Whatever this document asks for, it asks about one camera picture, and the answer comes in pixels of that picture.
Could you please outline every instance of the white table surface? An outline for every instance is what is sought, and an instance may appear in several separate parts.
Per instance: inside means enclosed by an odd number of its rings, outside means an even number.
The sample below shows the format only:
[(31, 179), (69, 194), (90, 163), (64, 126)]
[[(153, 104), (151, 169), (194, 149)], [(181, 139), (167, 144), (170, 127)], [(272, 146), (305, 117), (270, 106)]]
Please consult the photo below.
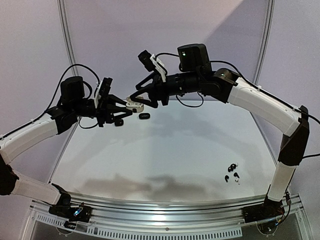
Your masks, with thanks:
[[(157, 109), (145, 106), (144, 112), (151, 118), (134, 114), (120, 127), (77, 127), (52, 182), (73, 193), (131, 201), (204, 202), (266, 194), (275, 164), (248, 111), (218, 101), (188, 108), (172, 100)], [(86, 127), (95, 123), (81, 121)], [(232, 163), (238, 163), (240, 185), (228, 173)]]

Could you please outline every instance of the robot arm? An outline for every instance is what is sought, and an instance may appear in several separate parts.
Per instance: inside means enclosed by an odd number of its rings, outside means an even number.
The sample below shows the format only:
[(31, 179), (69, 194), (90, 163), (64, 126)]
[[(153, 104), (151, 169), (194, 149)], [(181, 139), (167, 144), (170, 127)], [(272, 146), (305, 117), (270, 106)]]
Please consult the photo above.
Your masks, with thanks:
[(45, 184), (27, 177), (10, 167), (10, 163), (41, 141), (59, 135), (78, 122), (78, 117), (96, 118), (99, 127), (133, 114), (126, 102), (109, 94), (112, 79), (101, 81), (95, 99), (84, 98), (82, 77), (70, 77), (61, 83), (61, 98), (54, 106), (27, 126), (0, 137), (0, 195), (22, 195), (51, 205), (51, 214), (72, 221), (88, 222), (91, 208), (71, 206), (71, 196), (60, 186)]
[[(246, 222), (253, 222), (284, 212), (282, 199), (303, 158), (309, 137), (307, 108), (301, 106), (299, 109), (292, 109), (288, 104), (250, 84), (229, 69), (212, 71), (204, 44), (181, 46), (178, 48), (178, 54), (179, 69), (182, 73), (167, 75), (163, 81), (155, 64), (157, 58), (143, 51), (139, 60), (153, 73), (136, 85), (137, 92), (130, 96), (131, 100), (157, 108), (158, 101), (161, 101), (163, 106), (168, 105), (169, 96), (199, 92), (223, 103), (246, 109), (277, 127), (283, 133), (283, 138), (273, 180), (264, 203), (255, 208), (244, 208), (243, 215)], [(143, 93), (148, 93), (149, 100), (137, 98)]]

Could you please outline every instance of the white backdrop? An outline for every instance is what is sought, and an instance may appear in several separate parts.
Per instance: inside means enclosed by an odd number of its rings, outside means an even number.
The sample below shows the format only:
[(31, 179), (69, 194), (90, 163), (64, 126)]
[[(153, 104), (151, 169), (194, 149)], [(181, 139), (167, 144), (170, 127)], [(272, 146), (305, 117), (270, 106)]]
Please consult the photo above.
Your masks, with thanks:
[[(296, 106), (304, 105), (320, 119), (320, 2), (275, 1), (268, 47), (259, 84)], [(312, 119), (306, 155), (320, 152), (320, 126)], [(276, 156), (281, 133), (263, 119), (259, 121)], [(320, 157), (304, 159), (292, 179), (314, 234), (320, 239)]]
[[(112, 92), (126, 98), (149, 74), (138, 60), (143, 50), (177, 53), (179, 46), (204, 43), (211, 60), (229, 61), (251, 79), (256, 71), (267, 3), (267, 0), (67, 0), (66, 12), (76, 62), (92, 66), (100, 77), (113, 78)], [(179, 71), (178, 58), (160, 58), (169, 74)], [(79, 72), (92, 79), (87, 71)], [(187, 94), (184, 99), (198, 100), (199, 96)]]
[[(112, 93), (124, 98), (148, 74), (137, 58), (144, 49), (175, 52), (190, 42), (205, 43), (212, 59), (230, 61), (248, 78), (253, 76), (266, 0), (140, 3), (66, 1), (75, 58), (100, 77), (114, 78)], [(2, 0), (0, 21), (0, 134), (4, 134), (46, 108), (69, 62), (56, 0)], [(163, 60), (171, 66), (170, 73), (177, 70), (177, 59)], [(91, 75), (80, 73), (93, 83)], [(28, 150), (13, 168), (48, 181), (66, 136), (56, 136)], [(0, 197), (0, 239), (18, 239), (29, 205), (30, 200), (24, 197)]]
[[(68, 67), (57, 2), (0, 3), (0, 134), (34, 119), (47, 107)], [(66, 134), (22, 154), (12, 167), (47, 182)], [(0, 239), (17, 240), (31, 200), (0, 196)]]

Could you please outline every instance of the black cable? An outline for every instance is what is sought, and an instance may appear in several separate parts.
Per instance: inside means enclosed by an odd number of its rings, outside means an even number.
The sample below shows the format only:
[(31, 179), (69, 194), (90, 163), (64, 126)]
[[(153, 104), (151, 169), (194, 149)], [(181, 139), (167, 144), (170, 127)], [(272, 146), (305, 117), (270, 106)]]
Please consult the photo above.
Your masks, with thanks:
[(165, 75), (168, 75), (167, 69), (164, 66), (162, 66), (160, 63), (159, 63), (159, 66), (160, 66), (160, 68), (162, 68), (164, 70)]
[[(319, 125), (320, 125), (320, 120), (317, 119), (315, 116), (312, 116), (310, 114), (307, 114), (307, 116), (313, 120), (315, 120)], [(307, 155), (307, 156), (303, 156), (302, 159), (307, 159), (307, 158), (314, 158), (314, 157), (319, 157), (320, 153), (316, 153), (316, 154), (311, 154), (311, 155)]]
[(87, 83), (86, 81), (83, 81), (83, 84), (86, 85), (86, 87), (89, 89), (89, 96), (87, 96), (85, 99), (89, 99), (91, 97), (92, 94), (92, 86)]
[(64, 76), (66, 75), (66, 73), (68, 72), (69, 69), (71, 69), (71, 68), (73, 68), (73, 67), (75, 67), (75, 66), (83, 67), (83, 68), (89, 70), (89, 71), (96, 77), (96, 79), (97, 79), (97, 81), (98, 81), (98, 84), (100, 83), (100, 79), (99, 79), (98, 75), (97, 75), (90, 67), (88, 67), (88, 66), (86, 66), (86, 65), (83, 65), (83, 64), (80, 64), (80, 63), (75, 63), (75, 64), (69, 66), (69, 67), (64, 71), (64, 73), (62, 74), (62, 76), (61, 76), (61, 78), (60, 78), (60, 80), (59, 80), (59, 82), (58, 82), (58, 85), (56, 86), (56, 89), (55, 89), (55, 91), (54, 91), (53, 97), (52, 97), (49, 105), (48, 105), (48, 106), (46, 107), (46, 109), (43, 111), (43, 113), (41, 113), (41, 114), (40, 114), (38, 117), (36, 117), (33, 121), (29, 121), (29, 122), (27, 122), (27, 123), (25, 123), (25, 124), (17, 127), (16, 129), (14, 129), (14, 130), (6, 133), (5, 135), (2, 136), (2, 138), (8, 137), (9, 135), (15, 133), (16, 131), (19, 131), (20, 129), (23, 129), (23, 128), (29, 126), (29, 125), (32, 124), (34, 121), (37, 121), (37, 120), (39, 120), (41, 117), (43, 117), (43, 115), (45, 115), (46, 111), (51, 107), (51, 104), (53, 103), (53, 101), (54, 101), (54, 99), (55, 99), (55, 96), (56, 96), (56, 94), (57, 94), (57, 92), (58, 92), (60, 83), (62, 82)]
[(280, 224), (282, 224), (282, 223), (287, 219), (287, 217), (288, 217), (289, 214), (290, 214), (290, 210), (291, 210), (291, 204), (289, 205), (288, 212), (287, 212), (287, 214), (284, 216), (284, 219), (280, 219), (280, 221), (276, 224), (276, 226), (279, 226)]
[(96, 123), (95, 125), (92, 125), (92, 126), (81, 126), (81, 124), (80, 124), (81, 120), (82, 120), (82, 118), (79, 121), (79, 127), (82, 128), (82, 129), (93, 129), (96, 126), (98, 126), (98, 123)]
[(186, 106), (186, 107), (188, 107), (188, 108), (200, 108), (200, 107), (204, 104), (205, 99), (204, 99), (203, 96), (200, 95), (200, 93), (199, 93), (198, 91), (197, 91), (196, 93), (200, 96), (200, 98), (201, 98), (201, 100), (202, 100), (201, 104), (200, 104), (200, 105), (197, 105), (197, 106), (191, 106), (191, 105), (184, 104), (184, 103), (178, 98), (178, 95), (175, 95), (175, 98), (176, 98), (176, 99), (178, 100), (178, 102), (181, 103), (183, 106)]
[[(240, 75), (240, 77), (243, 78), (243, 80), (244, 80), (247, 84), (249, 84), (250, 86), (254, 87), (255, 89), (258, 89), (258, 86), (256, 86), (255, 84), (253, 84), (252, 82), (250, 82), (249, 80), (247, 80), (247, 79), (243, 76), (243, 74), (236, 68), (236, 66), (233, 65), (232, 63), (227, 62), (227, 61), (222, 61), (222, 60), (213, 60), (213, 61), (210, 61), (210, 63), (227, 64), (227, 65), (233, 67), (233, 68), (237, 71), (237, 73)], [(271, 94), (271, 93), (269, 93), (269, 92), (267, 92), (267, 91), (265, 91), (265, 90), (263, 90), (263, 89), (260, 89), (260, 92), (262, 92), (262, 93), (266, 94), (267, 96), (269, 96), (269, 97), (271, 97), (271, 98), (279, 101), (280, 103), (284, 104), (284, 105), (287, 106), (288, 108), (290, 108), (290, 109), (292, 109), (292, 110), (295, 110), (295, 111), (298, 112), (298, 113), (301, 113), (301, 111), (300, 111), (299, 109), (295, 109), (295, 108), (294, 108), (293, 106), (291, 106), (289, 103), (283, 101), (282, 99), (276, 97), (275, 95), (273, 95), (273, 94)]]
[(161, 55), (169, 55), (169, 56), (174, 56), (174, 57), (178, 57), (179, 58), (179, 55), (173, 54), (173, 53), (170, 53), (170, 52), (160, 52), (160, 53), (156, 54), (154, 57), (155, 57), (155, 59), (157, 59), (157, 57), (159, 57)]

